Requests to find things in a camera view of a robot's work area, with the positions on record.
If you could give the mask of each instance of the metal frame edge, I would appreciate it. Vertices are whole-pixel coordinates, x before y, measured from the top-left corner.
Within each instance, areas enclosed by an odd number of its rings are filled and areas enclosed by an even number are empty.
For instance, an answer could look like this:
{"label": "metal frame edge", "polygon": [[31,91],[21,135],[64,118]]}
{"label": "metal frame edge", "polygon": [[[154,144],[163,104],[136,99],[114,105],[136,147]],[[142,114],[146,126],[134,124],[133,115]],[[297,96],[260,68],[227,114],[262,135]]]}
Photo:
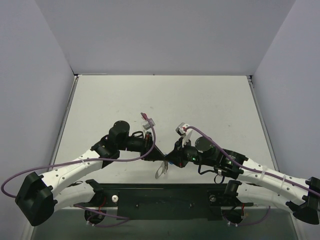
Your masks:
{"label": "metal frame edge", "polygon": [[[265,121],[263,119],[261,110],[260,110],[259,105],[258,105],[258,101],[257,101],[257,97],[256,97],[256,94],[255,94],[252,78],[250,76],[247,76],[247,79],[248,79],[248,84],[250,86],[250,90],[251,90],[252,97],[253,97],[253,100],[254,100],[254,104],[255,104],[255,107],[256,107],[256,110],[258,112],[258,116],[259,116],[259,119],[260,119],[260,122],[261,122],[261,126],[262,126],[262,130],[263,130],[264,137],[265,137],[265,140],[266,140],[266,144],[267,144],[267,146],[269,148],[269,152],[270,152],[270,156],[271,156],[271,159],[272,159],[272,163],[273,163],[274,169],[279,171],[279,167],[278,167],[276,156],[275,156],[275,153],[274,153],[274,150],[273,150],[273,147],[272,147],[272,144],[271,144],[271,140],[270,140],[270,137],[269,137],[269,134],[268,134],[268,130],[267,130]],[[299,240],[307,240],[308,238],[307,238],[306,232],[304,231],[303,226],[301,225],[300,221],[298,219],[296,219],[293,216],[293,214],[290,214],[290,216],[291,216],[292,224],[293,224],[293,227],[295,229],[295,233],[297,235],[297,238]]]}
{"label": "metal frame edge", "polygon": [[71,104],[72,104],[72,101],[73,101],[74,96],[75,96],[78,80],[79,80],[79,75],[74,76],[73,85],[72,85],[71,92],[70,92],[70,95],[69,95],[69,99],[68,99],[68,102],[67,102],[67,105],[66,105],[66,109],[65,109],[65,112],[64,112],[64,116],[63,116],[62,123],[61,123],[61,126],[60,126],[59,134],[58,134],[58,137],[57,137],[55,145],[54,145],[53,153],[52,153],[51,160],[50,160],[50,165],[53,165],[55,163],[55,161],[56,161],[56,157],[57,157],[57,154],[58,154],[59,146],[60,146],[60,143],[61,143],[61,139],[62,139],[64,130],[65,130],[67,119],[68,119],[68,115],[69,115],[69,112],[70,112]]}
{"label": "metal frame edge", "polygon": [[[60,142],[61,142],[64,130],[65,130],[65,126],[66,126],[66,123],[67,123],[67,119],[68,119],[68,115],[69,115],[69,112],[70,112],[71,104],[72,104],[72,101],[74,99],[74,95],[75,95],[75,92],[76,92],[76,87],[77,87],[77,84],[78,84],[78,80],[79,80],[79,75],[75,75],[74,76],[74,80],[73,80],[73,84],[72,84],[72,88],[71,88],[71,91],[70,91],[70,94],[69,94],[68,102],[67,102],[67,105],[66,105],[66,109],[65,109],[65,112],[64,112],[64,115],[63,115],[63,119],[62,119],[62,122],[61,122],[61,126],[60,126],[60,129],[59,129],[59,133],[58,133],[58,136],[57,136],[57,139],[56,139],[56,142],[55,142],[55,145],[54,145],[53,153],[52,153],[52,156],[51,156],[51,159],[50,159],[50,165],[53,165],[55,163],[55,161],[56,161],[56,157],[57,157],[57,154],[58,154],[58,149],[59,149]],[[35,229],[35,227],[31,226],[29,224],[29,222],[26,221],[20,239],[21,240],[32,240],[34,229]]]}

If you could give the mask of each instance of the red wire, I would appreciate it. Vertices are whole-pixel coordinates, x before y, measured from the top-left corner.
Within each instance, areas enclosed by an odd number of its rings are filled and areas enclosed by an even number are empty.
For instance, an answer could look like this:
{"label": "red wire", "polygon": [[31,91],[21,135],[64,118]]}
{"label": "red wire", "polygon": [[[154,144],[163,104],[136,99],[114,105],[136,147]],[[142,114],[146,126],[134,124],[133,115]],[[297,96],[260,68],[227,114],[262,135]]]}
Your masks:
{"label": "red wire", "polygon": [[106,198],[106,197],[104,197],[104,199],[103,199],[103,203],[99,206],[99,212],[101,212],[101,211],[100,211],[100,208],[101,208],[103,205],[105,205],[105,204],[106,204],[106,201],[107,201],[107,198]]}

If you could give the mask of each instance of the black wire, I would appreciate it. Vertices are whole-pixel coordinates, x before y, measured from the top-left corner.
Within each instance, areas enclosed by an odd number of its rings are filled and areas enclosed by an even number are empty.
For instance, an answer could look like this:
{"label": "black wire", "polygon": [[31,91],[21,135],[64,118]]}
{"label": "black wire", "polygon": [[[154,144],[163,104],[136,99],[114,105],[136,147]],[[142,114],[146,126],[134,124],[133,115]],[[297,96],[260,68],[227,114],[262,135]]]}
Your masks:
{"label": "black wire", "polygon": [[223,184],[224,183],[224,181],[225,181],[225,176],[222,176],[222,180],[221,180],[221,182],[216,182],[216,179],[217,179],[217,177],[218,177],[219,175],[217,174],[217,175],[215,175],[215,177],[214,177],[214,179],[213,179],[213,181],[214,181],[214,183],[215,184]]}
{"label": "black wire", "polygon": [[206,171],[203,171],[201,172],[201,165],[198,166],[198,174],[200,175],[203,175],[203,174],[206,174],[206,173],[216,173],[215,171],[212,171],[212,170],[206,170]]}
{"label": "black wire", "polygon": [[143,131],[135,131],[134,133],[132,133],[131,136],[137,137],[137,138],[143,138],[144,137],[144,132]]}
{"label": "black wire", "polygon": [[238,212],[238,211],[235,210],[236,207],[240,207],[240,206],[235,205],[235,206],[233,206],[233,207],[232,207],[231,209],[229,209],[229,210],[221,210],[221,213],[222,213],[222,211],[224,211],[225,213],[224,213],[224,214],[220,214],[220,215],[214,214],[214,213],[212,212],[212,209],[211,209],[211,213],[212,213],[213,215],[215,215],[216,217],[223,217],[223,216],[225,216],[226,218],[227,218],[227,217],[229,216],[229,214],[231,214],[232,212],[234,212],[234,213],[239,214],[240,216],[242,216],[242,214],[241,214],[240,212]]}
{"label": "black wire", "polygon": [[74,182],[74,183],[71,183],[69,186],[67,186],[67,188],[73,187],[73,186],[77,186],[77,185],[80,185],[80,184],[82,184],[82,183],[83,183],[83,181],[76,181],[76,182]]}
{"label": "black wire", "polygon": [[214,174],[216,173],[215,171],[212,171],[212,170],[206,170],[206,171],[201,172],[201,162],[202,162],[202,157],[201,157],[201,155],[199,155],[198,174],[203,175],[206,173],[214,173]]}

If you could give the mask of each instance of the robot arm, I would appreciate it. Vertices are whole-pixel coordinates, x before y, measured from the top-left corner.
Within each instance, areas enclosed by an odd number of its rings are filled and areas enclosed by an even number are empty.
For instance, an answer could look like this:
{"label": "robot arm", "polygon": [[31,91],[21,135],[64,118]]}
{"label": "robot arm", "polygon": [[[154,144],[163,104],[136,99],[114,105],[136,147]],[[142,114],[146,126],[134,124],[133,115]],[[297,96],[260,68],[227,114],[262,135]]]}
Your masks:
{"label": "robot arm", "polygon": [[[226,203],[227,206],[230,206],[229,199],[232,199],[232,201],[236,200],[239,203],[255,203],[280,208],[292,212],[296,218],[306,223],[319,224],[317,212],[319,197],[266,173],[289,178],[292,182],[318,193],[320,193],[319,179],[312,177],[310,180],[305,180],[286,176],[268,169],[240,153],[224,149],[240,165],[261,170],[262,173],[242,169],[233,164],[203,137],[198,138],[195,146],[192,146],[189,140],[192,130],[186,129],[187,127],[189,127],[188,124],[182,123],[176,129],[180,138],[169,154],[164,155],[155,146],[143,160],[168,161],[179,168],[184,168],[187,163],[191,162],[198,165],[200,174],[203,173],[201,166],[206,165],[213,167],[211,172],[233,178],[234,180],[225,184],[224,194],[217,196],[221,199],[219,207],[223,207]],[[74,160],[82,162],[61,166],[42,175],[37,175],[35,172],[30,173],[25,178],[15,202],[31,225],[37,226],[43,223],[53,212],[61,208],[77,203],[94,202],[97,195],[104,195],[104,189],[94,180],[87,180],[77,186],[70,185],[85,175],[112,163],[112,161],[101,161],[99,158],[117,159],[120,156],[120,150],[139,152],[142,156],[151,149],[153,136],[150,132],[140,136],[129,136],[129,130],[130,126],[127,122],[118,121],[109,130],[108,135]]]}

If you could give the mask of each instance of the screw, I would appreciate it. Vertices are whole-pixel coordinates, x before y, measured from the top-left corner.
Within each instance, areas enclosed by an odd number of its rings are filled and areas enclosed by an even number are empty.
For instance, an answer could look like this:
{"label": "screw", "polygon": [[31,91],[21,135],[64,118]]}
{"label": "screw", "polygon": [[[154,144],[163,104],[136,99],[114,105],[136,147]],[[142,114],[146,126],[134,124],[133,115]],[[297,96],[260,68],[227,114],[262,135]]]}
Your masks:
{"label": "screw", "polygon": [[215,195],[210,195],[209,200],[210,200],[210,202],[214,203],[217,200],[217,198]]}
{"label": "screw", "polygon": [[112,202],[116,203],[119,200],[119,197],[117,195],[113,195],[111,198]]}

